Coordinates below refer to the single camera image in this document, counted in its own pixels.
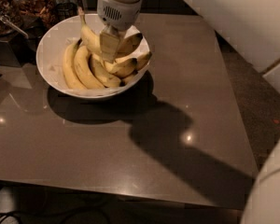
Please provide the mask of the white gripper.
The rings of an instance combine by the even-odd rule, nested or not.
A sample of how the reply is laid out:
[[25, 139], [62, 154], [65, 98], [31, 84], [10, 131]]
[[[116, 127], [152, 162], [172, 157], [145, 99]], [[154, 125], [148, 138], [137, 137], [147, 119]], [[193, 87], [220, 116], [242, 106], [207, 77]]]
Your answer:
[[135, 24], [143, 0], [98, 0], [97, 14], [105, 24], [100, 32], [100, 49], [105, 62], [115, 61], [125, 32]]

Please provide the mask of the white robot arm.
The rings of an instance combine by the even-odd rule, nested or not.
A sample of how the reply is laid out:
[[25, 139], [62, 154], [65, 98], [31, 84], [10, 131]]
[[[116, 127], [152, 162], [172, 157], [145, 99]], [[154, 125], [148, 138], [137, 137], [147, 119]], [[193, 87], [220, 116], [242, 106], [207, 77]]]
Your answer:
[[[183, 0], [280, 93], [280, 0]], [[103, 51], [115, 55], [109, 30], [135, 24], [142, 0], [98, 0], [106, 25]], [[280, 224], [280, 139], [260, 170], [241, 224]]]

